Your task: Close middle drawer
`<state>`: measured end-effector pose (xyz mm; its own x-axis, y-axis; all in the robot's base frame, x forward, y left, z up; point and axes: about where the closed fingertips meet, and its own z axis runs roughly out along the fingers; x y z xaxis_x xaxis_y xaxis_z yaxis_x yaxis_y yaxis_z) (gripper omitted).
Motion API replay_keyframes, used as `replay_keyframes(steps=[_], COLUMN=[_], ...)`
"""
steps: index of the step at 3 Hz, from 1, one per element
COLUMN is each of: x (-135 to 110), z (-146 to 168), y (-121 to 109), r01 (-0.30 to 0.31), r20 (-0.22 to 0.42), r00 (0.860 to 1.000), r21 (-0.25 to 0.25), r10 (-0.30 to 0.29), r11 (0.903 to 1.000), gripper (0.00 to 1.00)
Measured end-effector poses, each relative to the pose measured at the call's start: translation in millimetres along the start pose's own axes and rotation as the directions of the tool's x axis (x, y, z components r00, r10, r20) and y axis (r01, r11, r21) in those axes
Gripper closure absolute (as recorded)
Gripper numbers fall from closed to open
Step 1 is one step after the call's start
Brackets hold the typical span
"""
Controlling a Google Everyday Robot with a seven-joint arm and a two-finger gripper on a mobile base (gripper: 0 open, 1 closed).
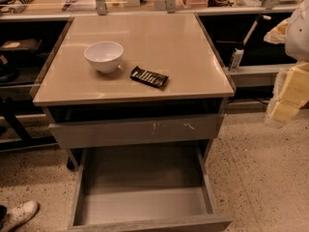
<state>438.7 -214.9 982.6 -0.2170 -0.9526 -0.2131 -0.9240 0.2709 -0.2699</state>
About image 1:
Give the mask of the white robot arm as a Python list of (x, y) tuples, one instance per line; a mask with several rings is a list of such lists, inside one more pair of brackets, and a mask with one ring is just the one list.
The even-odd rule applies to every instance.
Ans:
[(303, 0), (288, 19), (270, 30), (265, 41), (285, 43), (285, 53), (297, 60), (295, 66), (277, 74), (267, 106), (265, 123), (280, 129), (309, 102), (309, 0)]

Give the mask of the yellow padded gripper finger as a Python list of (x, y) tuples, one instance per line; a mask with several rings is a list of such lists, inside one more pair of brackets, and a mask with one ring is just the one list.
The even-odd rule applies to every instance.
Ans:
[(273, 97), (267, 106), (265, 123), (275, 129), (293, 120), (300, 108), (309, 102), (309, 63), (301, 63), (276, 76)]
[(289, 20), (286, 18), (273, 27), (264, 36), (264, 41), (269, 44), (283, 44), (286, 41), (286, 30)]

